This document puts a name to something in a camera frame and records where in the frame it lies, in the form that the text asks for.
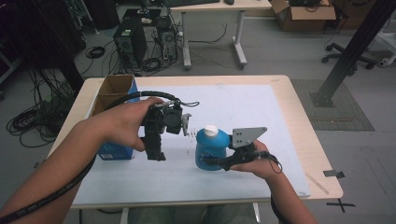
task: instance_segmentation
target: white desk leg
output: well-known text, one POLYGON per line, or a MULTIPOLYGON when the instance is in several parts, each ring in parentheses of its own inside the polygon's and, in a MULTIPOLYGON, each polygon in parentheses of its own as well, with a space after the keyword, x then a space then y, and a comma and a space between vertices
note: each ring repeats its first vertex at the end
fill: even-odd
POLYGON ((248 64, 247 58, 245 57, 245 53, 241 47, 241 34, 242 34, 242 25, 244 23, 245 11, 239 11, 238 17, 238 27, 236 28, 236 36, 233 36, 233 45, 235 46, 236 53, 238 54, 239 62, 242 67, 245 64, 248 64))
POLYGON ((260 223, 261 220, 260 220, 259 205, 257 203, 254 203, 253 208, 254 208, 254 214, 256 215, 256 220, 258 223, 260 223))
POLYGON ((120 224, 128 224, 129 208, 122 208, 120 224))
POLYGON ((187 38, 187 29, 186 29, 186 13, 181 13, 181 27, 183 29, 183 59, 184 59, 184 68, 187 70, 191 69, 191 58, 190 58, 190 49, 189 49, 189 39, 187 38))

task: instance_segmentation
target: person's legs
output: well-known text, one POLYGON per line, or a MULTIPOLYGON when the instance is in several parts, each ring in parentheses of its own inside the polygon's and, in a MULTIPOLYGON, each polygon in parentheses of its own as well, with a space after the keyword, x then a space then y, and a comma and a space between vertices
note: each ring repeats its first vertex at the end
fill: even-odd
POLYGON ((209 205, 205 224, 257 224, 252 203, 209 205))
POLYGON ((174 207, 131 208, 128 224, 175 224, 174 207))

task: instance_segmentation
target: metal post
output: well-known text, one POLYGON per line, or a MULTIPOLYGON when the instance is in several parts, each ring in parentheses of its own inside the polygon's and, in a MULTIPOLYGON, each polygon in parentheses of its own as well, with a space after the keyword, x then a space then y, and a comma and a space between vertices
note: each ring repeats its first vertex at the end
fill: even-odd
POLYGON ((395 0, 376 1, 358 31, 353 35, 346 50, 335 64, 329 76, 324 81, 318 92, 311 93, 315 106, 333 106, 332 97, 335 91, 348 75, 352 65, 356 63, 366 48, 374 40, 376 34, 389 19, 396 8, 395 0))

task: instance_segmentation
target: white bottle cap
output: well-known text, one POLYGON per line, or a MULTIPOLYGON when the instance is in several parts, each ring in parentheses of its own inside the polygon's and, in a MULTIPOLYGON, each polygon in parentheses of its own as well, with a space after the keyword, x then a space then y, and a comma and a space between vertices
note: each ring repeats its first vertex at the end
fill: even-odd
POLYGON ((219 129, 215 125, 206 124, 204 128, 204 132, 207 136, 213 137, 218 134, 219 129))

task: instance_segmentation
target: person's right hand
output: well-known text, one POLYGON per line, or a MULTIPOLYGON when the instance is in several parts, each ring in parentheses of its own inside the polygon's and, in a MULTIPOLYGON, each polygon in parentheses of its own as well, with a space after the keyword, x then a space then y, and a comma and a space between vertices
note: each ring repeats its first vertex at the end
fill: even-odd
MULTIPOLYGON (((259 140, 254 141, 254 146, 257 151, 268 151, 267 146, 259 140)), ((236 164, 230 169, 241 172, 251 172, 265 180, 272 178, 281 172, 279 166, 274 161, 263 158, 247 163, 236 164)))

